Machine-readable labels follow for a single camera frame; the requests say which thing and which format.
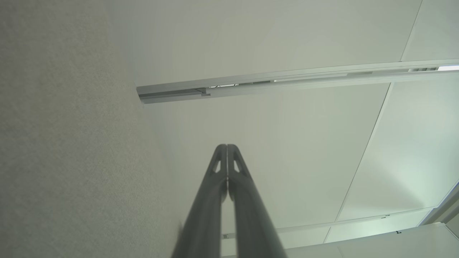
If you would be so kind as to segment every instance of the ceiling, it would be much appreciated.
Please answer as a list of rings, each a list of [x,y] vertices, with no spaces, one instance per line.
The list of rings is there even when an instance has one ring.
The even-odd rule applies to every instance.
[[[458,59],[454,0],[106,1],[137,86]],[[145,105],[184,221],[218,144],[238,145],[284,248],[417,226],[459,180],[458,80]],[[223,203],[222,233],[234,232]],[[235,240],[222,240],[222,255]]]
[[[368,84],[145,109],[183,221],[214,148],[234,143],[284,248],[294,248],[415,227],[440,204],[459,180],[458,83]],[[232,205],[223,203],[222,233],[235,232]],[[234,253],[235,240],[223,240],[222,255]]]

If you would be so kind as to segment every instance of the ceiling panel seam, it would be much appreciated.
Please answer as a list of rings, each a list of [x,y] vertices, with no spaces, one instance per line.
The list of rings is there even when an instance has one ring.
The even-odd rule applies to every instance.
[[[358,168],[359,168],[360,164],[362,163],[363,158],[365,157],[365,152],[366,152],[368,146],[371,144],[371,142],[373,140],[373,137],[374,137],[374,135],[376,133],[377,127],[378,127],[379,122],[381,121],[381,117],[382,117],[382,115],[384,113],[384,109],[385,109],[385,107],[386,107],[386,105],[388,103],[388,99],[389,99],[390,94],[392,92],[392,87],[393,87],[393,83],[390,83],[389,87],[387,88],[387,92],[386,92],[386,96],[384,97],[384,101],[382,102],[381,109],[379,110],[378,117],[376,118],[375,125],[373,126],[373,130],[371,131],[371,134],[370,134],[370,137],[368,139],[367,145],[365,146],[364,152],[362,154],[362,157],[360,158],[360,162],[358,163],[358,166],[357,166],[357,169],[355,170],[354,176],[352,177],[351,184],[349,185],[349,188],[347,189],[346,195],[344,196],[344,200],[343,200],[343,202],[341,204],[341,207],[340,207],[340,210],[338,211],[338,214],[337,214],[337,216],[335,218],[335,222],[339,219],[339,217],[341,215],[341,212],[342,212],[342,210],[344,208],[344,205],[346,204],[347,196],[349,195],[349,191],[350,191],[350,189],[352,187],[352,182],[354,181],[354,178],[355,178],[355,176],[357,175],[357,172],[358,172]]]
[[[421,10],[422,1],[423,0],[421,0],[421,3],[419,4],[418,12],[416,13],[416,17],[414,18],[413,26],[411,27],[411,30],[409,32],[408,40],[406,41],[405,47],[404,47],[403,52],[402,52],[402,56],[400,57],[400,61],[402,61],[402,59],[403,59],[403,57],[405,55],[406,48],[408,47],[409,43],[411,42],[411,39],[412,39],[411,35],[413,34],[414,26],[416,25],[416,22],[418,20],[418,15],[419,15],[419,11]]]

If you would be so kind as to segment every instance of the gray carpet wall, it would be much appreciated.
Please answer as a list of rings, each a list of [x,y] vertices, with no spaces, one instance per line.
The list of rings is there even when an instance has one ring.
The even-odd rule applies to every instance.
[[[170,177],[98,1],[0,2],[0,257],[169,257]]]

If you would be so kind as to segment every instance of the cutout hole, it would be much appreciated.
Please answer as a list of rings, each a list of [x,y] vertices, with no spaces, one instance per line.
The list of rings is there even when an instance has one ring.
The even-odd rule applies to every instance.
[[[236,172],[239,172],[239,167],[237,166],[236,160],[234,161],[234,170],[235,170]]]
[[[221,162],[218,161],[217,164],[215,164],[215,165],[213,166],[213,171],[214,171],[215,173],[218,173],[218,171],[220,171],[220,169],[221,169],[221,168],[220,168],[220,163],[221,163]]]

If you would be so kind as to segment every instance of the white ceiling panel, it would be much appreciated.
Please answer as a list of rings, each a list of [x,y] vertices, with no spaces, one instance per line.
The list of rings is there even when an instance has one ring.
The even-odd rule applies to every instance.
[[[424,0],[402,61],[459,58],[459,1]]]
[[[326,243],[374,236],[416,227],[430,211],[410,212],[386,216],[377,220],[332,226]]]
[[[339,246],[346,258],[457,258],[459,242],[444,225],[426,225],[405,234],[361,239]]]
[[[338,247],[313,246],[286,249],[288,258],[343,258]]]
[[[421,0],[105,0],[137,86],[398,62]]]
[[[388,84],[146,105],[184,220],[215,147],[238,145],[276,228],[333,222]],[[222,233],[234,232],[223,203]]]
[[[322,244],[327,236],[330,227],[312,228],[308,230],[297,230],[292,232],[279,233],[279,239],[284,249],[305,247]],[[223,239],[220,252],[222,256],[236,254],[236,240]]]
[[[394,84],[339,220],[439,205],[459,180],[458,85]]]

